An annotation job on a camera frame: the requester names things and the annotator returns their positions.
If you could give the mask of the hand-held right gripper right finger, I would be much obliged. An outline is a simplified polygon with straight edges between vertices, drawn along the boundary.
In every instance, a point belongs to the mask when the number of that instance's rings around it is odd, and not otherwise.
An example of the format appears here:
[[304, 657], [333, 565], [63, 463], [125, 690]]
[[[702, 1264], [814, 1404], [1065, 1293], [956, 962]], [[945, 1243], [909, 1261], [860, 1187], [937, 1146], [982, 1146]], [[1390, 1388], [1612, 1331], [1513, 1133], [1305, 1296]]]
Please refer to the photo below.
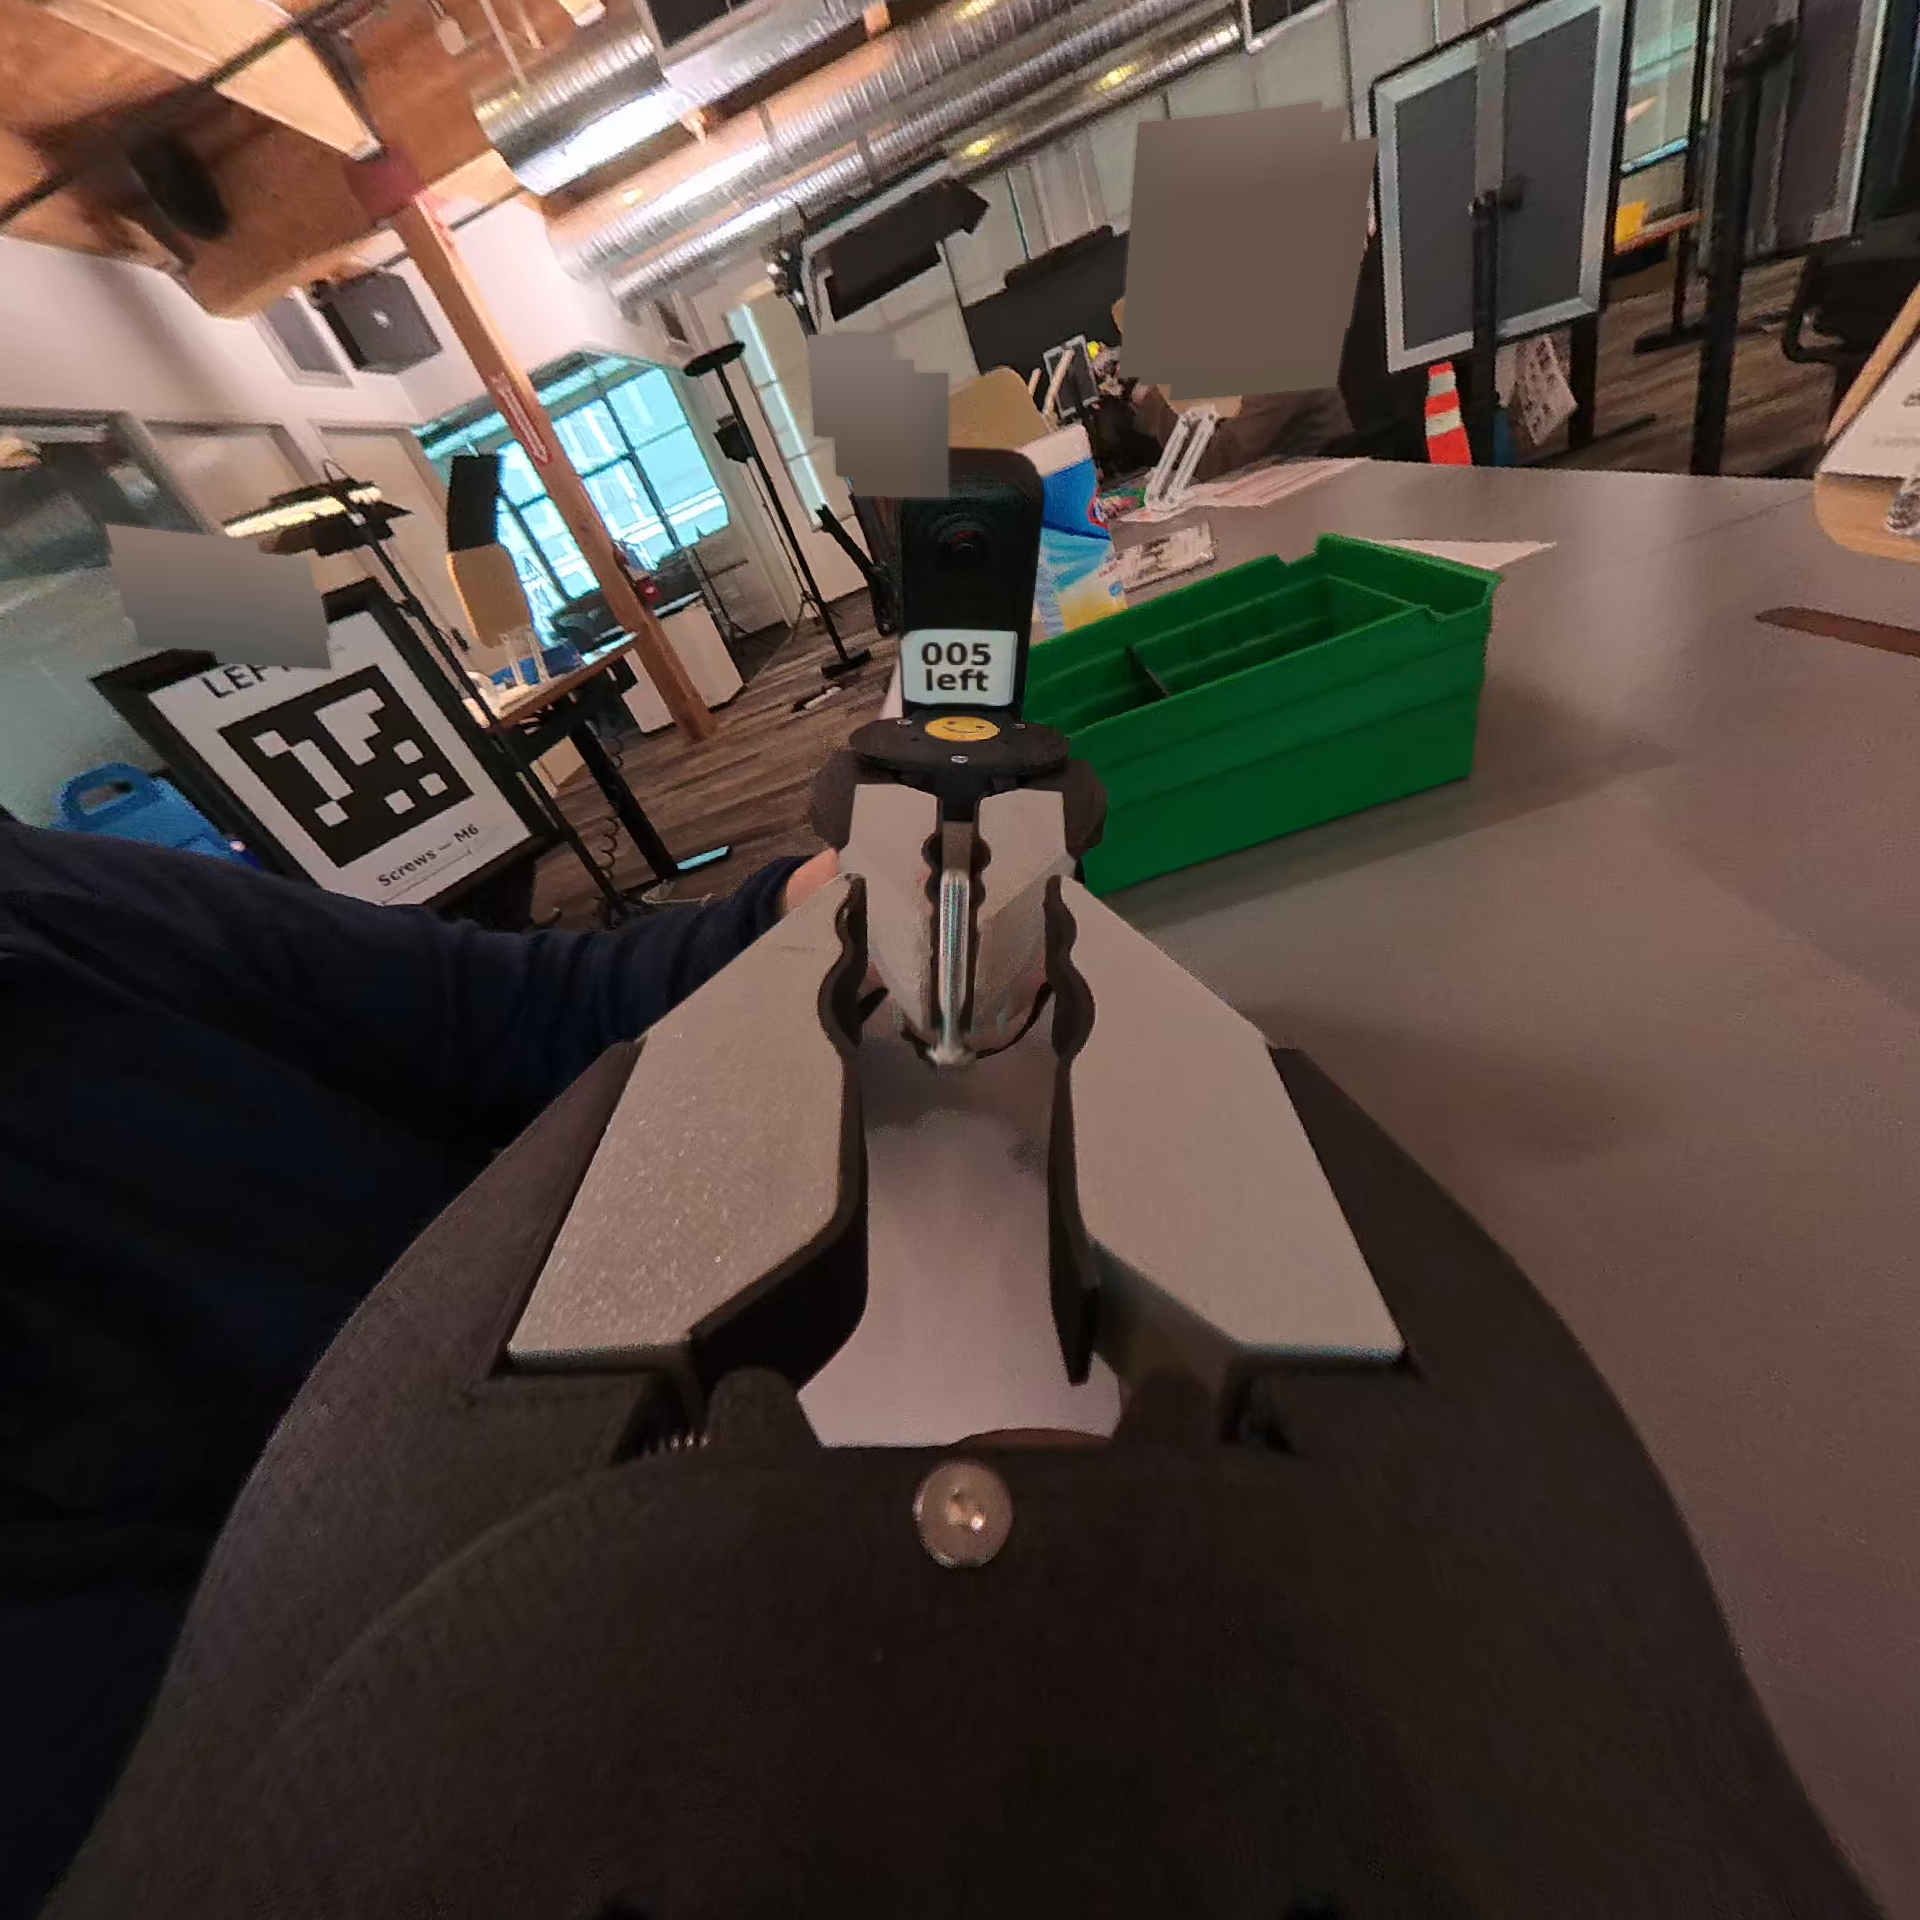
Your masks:
[[1068, 1379], [1230, 1386], [1405, 1343], [1264, 1034], [1078, 880], [1045, 901], [1047, 1296]]

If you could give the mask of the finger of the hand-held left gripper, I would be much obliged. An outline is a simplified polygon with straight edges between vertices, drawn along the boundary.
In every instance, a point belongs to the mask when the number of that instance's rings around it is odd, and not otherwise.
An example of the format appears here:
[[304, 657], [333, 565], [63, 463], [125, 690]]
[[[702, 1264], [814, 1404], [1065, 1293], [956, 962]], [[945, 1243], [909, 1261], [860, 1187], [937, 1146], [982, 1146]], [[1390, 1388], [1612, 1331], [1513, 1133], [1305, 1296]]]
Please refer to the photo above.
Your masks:
[[980, 866], [974, 907], [972, 1049], [1004, 1049], [1032, 1015], [1047, 978], [1047, 895], [1071, 876], [1065, 796], [1022, 786], [976, 815]]
[[929, 1049], [949, 1049], [941, 973], [944, 823], [934, 796], [913, 786], [856, 786], [845, 876], [865, 905], [865, 993], [884, 993]]

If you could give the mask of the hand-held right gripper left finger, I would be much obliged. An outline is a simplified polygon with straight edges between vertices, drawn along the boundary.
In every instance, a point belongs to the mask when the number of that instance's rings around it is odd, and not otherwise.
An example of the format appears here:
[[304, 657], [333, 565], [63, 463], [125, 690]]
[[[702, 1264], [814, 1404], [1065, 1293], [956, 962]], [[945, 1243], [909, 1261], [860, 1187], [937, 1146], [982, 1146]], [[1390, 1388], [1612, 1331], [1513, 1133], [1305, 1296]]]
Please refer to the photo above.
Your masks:
[[641, 1040], [520, 1372], [821, 1373], [869, 1301], [865, 901], [830, 880]]

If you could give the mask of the silver bolt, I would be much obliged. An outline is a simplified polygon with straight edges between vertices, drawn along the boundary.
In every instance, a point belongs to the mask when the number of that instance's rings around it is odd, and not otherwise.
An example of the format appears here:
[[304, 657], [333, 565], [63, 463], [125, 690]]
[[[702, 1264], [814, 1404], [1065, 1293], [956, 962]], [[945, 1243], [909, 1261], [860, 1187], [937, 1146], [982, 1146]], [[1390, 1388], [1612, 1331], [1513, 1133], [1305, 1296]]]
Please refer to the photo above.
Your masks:
[[965, 861], [945, 861], [934, 887], [932, 912], [932, 1029], [926, 1047], [937, 1073], [972, 1066], [972, 873]]

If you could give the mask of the disinfectant wipes canister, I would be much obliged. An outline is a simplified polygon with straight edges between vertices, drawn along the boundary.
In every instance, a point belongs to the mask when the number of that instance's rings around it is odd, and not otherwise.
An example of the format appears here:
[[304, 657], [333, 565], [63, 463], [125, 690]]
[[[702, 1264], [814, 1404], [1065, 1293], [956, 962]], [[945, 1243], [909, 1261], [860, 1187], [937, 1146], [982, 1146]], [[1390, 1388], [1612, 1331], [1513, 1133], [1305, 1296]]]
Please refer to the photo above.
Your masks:
[[1078, 423], [1024, 449], [1043, 482], [1036, 625], [1061, 637], [1124, 611], [1113, 533], [1096, 505], [1099, 474]]

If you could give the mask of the black pole stand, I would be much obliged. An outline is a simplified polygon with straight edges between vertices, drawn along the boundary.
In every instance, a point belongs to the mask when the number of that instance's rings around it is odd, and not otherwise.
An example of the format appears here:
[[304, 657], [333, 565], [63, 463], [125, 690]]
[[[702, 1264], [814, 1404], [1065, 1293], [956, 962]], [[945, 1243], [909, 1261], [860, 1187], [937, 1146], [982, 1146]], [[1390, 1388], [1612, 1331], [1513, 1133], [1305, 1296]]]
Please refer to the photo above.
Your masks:
[[832, 648], [832, 658], [821, 666], [821, 675], [825, 684], [837, 685], [841, 682], [855, 680], [870, 664], [873, 655], [865, 648], [848, 648], [843, 634], [839, 631], [832, 617], [830, 602], [822, 594], [809, 568], [809, 557], [799, 543], [795, 524], [785, 515], [777, 489], [777, 481], [763, 463], [757, 439], [744, 416], [741, 413], [729, 369], [739, 364], [742, 354], [742, 344], [725, 344], [703, 353], [694, 353], [686, 362], [684, 372], [693, 381], [709, 380], [711, 384], [716, 384], [725, 402], [719, 416], [713, 423], [716, 444], [733, 467], [741, 467], [750, 475], [760, 508], [769, 515], [774, 524], [774, 535], [783, 565], [798, 591], [799, 611], [789, 625], [789, 636], [795, 637], [807, 625], [819, 627], [822, 631]]

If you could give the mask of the white folding stand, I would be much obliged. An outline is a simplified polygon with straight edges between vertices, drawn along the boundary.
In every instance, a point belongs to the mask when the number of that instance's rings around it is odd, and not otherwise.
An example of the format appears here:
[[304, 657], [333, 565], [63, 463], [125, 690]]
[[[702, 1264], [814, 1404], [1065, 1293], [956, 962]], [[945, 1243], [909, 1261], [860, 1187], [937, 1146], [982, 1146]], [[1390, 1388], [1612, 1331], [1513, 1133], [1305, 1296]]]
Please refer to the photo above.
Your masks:
[[1199, 401], [1174, 413], [1172, 427], [1164, 439], [1160, 457], [1155, 465], [1142, 505], [1152, 513], [1177, 513], [1192, 484], [1199, 463], [1205, 463], [1212, 439], [1216, 435], [1220, 412], [1214, 401]]

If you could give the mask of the green plastic bin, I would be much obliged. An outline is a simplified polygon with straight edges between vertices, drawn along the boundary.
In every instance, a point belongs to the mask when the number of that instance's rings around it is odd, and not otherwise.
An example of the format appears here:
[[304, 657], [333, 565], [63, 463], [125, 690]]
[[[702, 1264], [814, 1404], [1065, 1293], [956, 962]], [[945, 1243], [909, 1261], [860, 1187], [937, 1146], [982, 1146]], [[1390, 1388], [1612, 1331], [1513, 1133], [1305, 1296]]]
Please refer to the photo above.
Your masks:
[[1499, 577], [1320, 535], [1039, 640], [1024, 713], [1108, 801], [1096, 896], [1472, 773]]

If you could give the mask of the white cabinet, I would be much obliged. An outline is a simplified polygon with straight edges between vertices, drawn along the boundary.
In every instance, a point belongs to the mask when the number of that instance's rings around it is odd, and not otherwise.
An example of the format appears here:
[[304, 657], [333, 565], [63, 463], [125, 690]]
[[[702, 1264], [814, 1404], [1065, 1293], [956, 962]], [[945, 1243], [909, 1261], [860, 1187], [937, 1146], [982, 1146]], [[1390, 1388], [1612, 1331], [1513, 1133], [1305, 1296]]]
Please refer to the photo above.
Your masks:
[[[733, 701], [744, 688], [744, 680], [709, 611], [699, 596], [684, 607], [663, 611], [659, 615], [663, 636], [676, 655], [687, 682], [699, 692], [709, 711], [718, 711]], [[632, 685], [622, 692], [622, 701], [641, 736], [655, 736], [673, 730], [673, 719], [653, 685], [640, 650], [630, 650], [625, 666], [632, 672]]]

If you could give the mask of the loose paper sheets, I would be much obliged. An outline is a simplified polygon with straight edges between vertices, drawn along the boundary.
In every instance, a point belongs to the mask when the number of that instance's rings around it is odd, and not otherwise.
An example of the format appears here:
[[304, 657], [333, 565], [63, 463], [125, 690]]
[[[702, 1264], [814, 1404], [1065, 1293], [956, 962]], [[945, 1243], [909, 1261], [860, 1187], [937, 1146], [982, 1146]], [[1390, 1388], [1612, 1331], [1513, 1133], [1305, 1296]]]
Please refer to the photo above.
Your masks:
[[1358, 467], [1366, 467], [1366, 459], [1320, 457], [1237, 472], [1205, 484], [1188, 484], [1174, 496], [1142, 500], [1117, 516], [1117, 524], [1172, 521], [1183, 513], [1265, 511]]

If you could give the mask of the black softbox light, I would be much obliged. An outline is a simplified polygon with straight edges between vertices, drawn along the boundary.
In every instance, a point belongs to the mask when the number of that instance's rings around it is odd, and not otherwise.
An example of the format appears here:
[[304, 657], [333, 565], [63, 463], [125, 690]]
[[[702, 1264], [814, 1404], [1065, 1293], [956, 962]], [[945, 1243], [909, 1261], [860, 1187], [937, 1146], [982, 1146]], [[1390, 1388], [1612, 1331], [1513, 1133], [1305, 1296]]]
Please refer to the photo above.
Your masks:
[[944, 244], [972, 233], [989, 203], [951, 177], [907, 181], [902, 194], [855, 209], [830, 231], [789, 237], [767, 260], [774, 297], [785, 303], [804, 335], [875, 307], [912, 279], [944, 264]]

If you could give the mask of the window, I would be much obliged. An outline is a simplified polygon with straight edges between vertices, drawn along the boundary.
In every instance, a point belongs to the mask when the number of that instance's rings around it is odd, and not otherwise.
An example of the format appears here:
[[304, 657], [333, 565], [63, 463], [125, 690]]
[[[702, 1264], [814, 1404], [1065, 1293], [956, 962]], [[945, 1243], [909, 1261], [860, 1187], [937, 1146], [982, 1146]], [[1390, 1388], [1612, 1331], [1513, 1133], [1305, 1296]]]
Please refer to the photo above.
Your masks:
[[[534, 372], [541, 408], [607, 535], [647, 570], [732, 527], [668, 369], [576, 353]], [[471, 402], [416, 429], [441, 481], [463, 456], [499, 459], [496, 535], [513, 560], [536, 625], [596, 591], [592, 570], [532, 457], [499, 410]]]

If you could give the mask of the black white marker sign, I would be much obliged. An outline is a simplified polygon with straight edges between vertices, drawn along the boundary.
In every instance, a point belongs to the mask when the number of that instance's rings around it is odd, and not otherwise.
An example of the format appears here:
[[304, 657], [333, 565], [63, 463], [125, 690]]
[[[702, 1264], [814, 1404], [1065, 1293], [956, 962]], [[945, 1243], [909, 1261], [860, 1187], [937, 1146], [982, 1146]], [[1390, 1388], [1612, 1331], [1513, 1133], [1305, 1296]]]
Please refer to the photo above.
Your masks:
[[171, 650], [92, 685], [270, 873], [446, 907], [557, 844], [416, 625], [376, 583], [323, 594], [327, 666]]

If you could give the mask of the silver ventilation ducts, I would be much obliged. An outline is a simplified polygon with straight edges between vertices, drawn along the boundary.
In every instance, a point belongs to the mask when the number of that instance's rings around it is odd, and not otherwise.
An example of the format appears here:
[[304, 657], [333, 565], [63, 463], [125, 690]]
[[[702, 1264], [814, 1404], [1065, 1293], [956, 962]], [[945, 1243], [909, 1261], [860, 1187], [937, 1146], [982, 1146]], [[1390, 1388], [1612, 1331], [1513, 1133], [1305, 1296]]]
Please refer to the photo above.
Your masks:
[[1096, 81], [1155, 37], [1239, 23], [1227, 4], [939, 4], [769, 89], [862, 4], [744, 4], [672, 44], [647, 4], [479, 91], [472, 117], [520, 193], [616, 178], [557, 217], [563, 271], [635, 304], [961, 148], [998, 115]]

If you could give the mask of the grey framed board on stand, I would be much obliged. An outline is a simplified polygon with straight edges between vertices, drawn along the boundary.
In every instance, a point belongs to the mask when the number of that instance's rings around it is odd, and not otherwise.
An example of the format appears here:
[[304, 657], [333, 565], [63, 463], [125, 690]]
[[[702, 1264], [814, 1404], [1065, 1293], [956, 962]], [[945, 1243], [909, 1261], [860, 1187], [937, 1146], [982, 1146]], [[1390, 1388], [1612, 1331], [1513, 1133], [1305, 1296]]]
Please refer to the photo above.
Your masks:
[[1600, 313], [1627, 28], [1625, 2], [1523, 4], [1371, 84], [1390, 372], [1475, 347], [1475, 207], [1487, 196], [1497, 339]]
[[1743, 258], [1759, 264], [1848, 233], [1881, 79], [1888, 2], [1718, 2], [1707, 67], [1707, 199], [1715, 207], [1720, 81], [1728, 63], [1775, 23], [1788, 57], [1759, 84], [1758, 151]]

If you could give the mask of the blue carry case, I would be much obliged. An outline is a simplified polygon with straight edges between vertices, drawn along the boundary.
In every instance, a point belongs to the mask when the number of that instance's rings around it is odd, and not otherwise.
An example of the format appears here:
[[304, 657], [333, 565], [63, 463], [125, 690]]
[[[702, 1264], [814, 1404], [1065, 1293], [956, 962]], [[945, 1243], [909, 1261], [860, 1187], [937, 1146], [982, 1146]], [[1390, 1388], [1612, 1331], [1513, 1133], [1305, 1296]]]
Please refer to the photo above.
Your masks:
[[68, 778], [55, 796], [55, 827], [259, 866], [245, 844], [212, 823], [166, 776], [127, 762]]

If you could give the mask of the white instruction sheet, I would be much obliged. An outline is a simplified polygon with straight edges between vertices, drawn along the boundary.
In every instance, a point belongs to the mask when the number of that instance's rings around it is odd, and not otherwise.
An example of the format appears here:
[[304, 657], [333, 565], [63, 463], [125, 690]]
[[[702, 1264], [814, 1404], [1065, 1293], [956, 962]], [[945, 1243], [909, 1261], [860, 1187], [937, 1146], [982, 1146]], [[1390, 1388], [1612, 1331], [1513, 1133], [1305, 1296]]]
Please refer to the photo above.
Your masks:
[[1917, 540], [1917, 339], [1879, 378], [1852, 423], [1837, 432], [1816, 477], [1862, 484], [1879, 498], [1879, 528]]

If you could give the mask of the wooden support post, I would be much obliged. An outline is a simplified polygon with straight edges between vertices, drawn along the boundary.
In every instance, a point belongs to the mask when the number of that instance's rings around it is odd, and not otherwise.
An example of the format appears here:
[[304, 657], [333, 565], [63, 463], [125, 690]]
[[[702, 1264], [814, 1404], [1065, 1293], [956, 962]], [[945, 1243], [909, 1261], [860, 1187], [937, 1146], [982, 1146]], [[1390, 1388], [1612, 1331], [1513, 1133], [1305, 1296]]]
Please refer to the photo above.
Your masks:
[[520, 450], [539, 469], [544, 491], [588, 560], [607, 611], [625, 636], [638, 640], [640, 658], [647, 664], [673, 727], [686, 738], [705, 744], [716, 735], [713, 713], [687, 682], [655, 613], [640, 602], [582, 477], [560, 444], [557, 427], [539, 402], [534, 381], [496, 322], [496, 313], [468, 273], [416, 170], [407, 159], [385, 148], [360, 161], [347, 159], [342, 167], [372, 224], [391, 227], [407, 248], [496, 410]]

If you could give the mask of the black wall speaker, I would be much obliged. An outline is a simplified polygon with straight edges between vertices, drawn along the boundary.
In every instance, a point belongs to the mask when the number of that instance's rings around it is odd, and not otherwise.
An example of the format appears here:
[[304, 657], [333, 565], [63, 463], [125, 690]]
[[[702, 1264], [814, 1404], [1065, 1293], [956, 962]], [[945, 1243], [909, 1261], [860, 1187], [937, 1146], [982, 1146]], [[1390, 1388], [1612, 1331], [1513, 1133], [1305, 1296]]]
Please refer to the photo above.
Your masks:
[[395, 273], [318, 279], [307, 297], [356, 372], [395, 378], [444, 353], [414, 288]]

